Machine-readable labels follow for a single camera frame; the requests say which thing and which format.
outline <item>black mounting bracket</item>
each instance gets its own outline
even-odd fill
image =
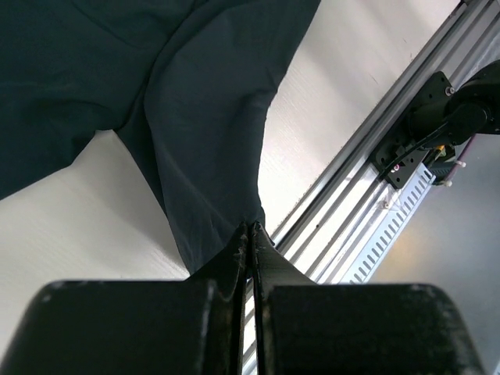
[[[393,188],[403,188],[428,153],[428,150],[417,149],[408,154],[402,162],[388,169],[396,158],[415,144],[409,128],[411,114],[423,105],[448,98],[451,87],[448,78],[442,72],[434,73],[370,155],[370,161],[382,173],[381,178]]]

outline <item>white surface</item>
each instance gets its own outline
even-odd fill
[[[458,0],[323,0],[266,123],[272,232]],[[118,138],[0,201],[0,355],[31,296],[61,278],[184,278],[166,217]]]
[[[270,107],[259,190],[272,233],[457,0],[323,0]]]

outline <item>dark green fabric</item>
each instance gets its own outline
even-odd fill
[[[114,129],[196,271],[263,220],[266,112],[318,3],[3,0],[0,198]]]

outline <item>gray floor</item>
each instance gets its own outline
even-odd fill
[[[500,358],[500,137],[476,137],[465,160],[450,188],[427,196],[371,282],[443,288],[493,373]]]

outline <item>black cloth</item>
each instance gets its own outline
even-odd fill
[[[113,129],[196,271],[263,220],[266,112],[318,4],[3,0],[0,198]]]

